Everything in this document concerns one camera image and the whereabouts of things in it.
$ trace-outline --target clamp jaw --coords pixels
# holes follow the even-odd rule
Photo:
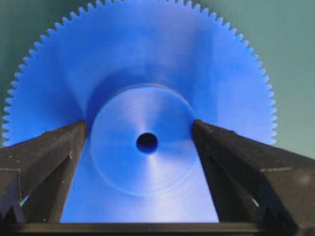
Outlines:
[[[244,220],[273,224],[286,235],[315,235],[314,160],[200,120],[194,123],[193,139],[209,188],[216,194],[220,221],[233,221],[230,215],[239,212],[238,220],[242,215]],[[212,179],[216,178],[211,173],[214,166],[221,179]],[[214,189],[223,179],[236,194]],[[235,212],[226,209],[231,199],[239,204],[231,207]]]

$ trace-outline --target center hole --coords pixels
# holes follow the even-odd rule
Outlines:
[[[154,134],[144,133],[137,139],[137,147],[141,152],[151,153],[158,146],[158,140]]]

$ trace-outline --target plastic gear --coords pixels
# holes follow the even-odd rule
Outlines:
[[[63,222],[217,221],[191,125],[274,142],[275,101],[253,48],[190,1],[98,1],[70,15],[19,66],[4,144],[87,122]]]

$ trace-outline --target green backdrop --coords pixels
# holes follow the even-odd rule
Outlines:
[[[0,0],[0,115],[17,66],[54,22],[95,0]],[[264,62],[278,109],[276,146],[315,159],[314,0],[195,0],[232,23]]]

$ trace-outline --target bore hole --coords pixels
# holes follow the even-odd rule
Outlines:
[[[158,145],[158,140],[154,134],[144,133],[137,139],[137,147],[141,152],[151,153]]]

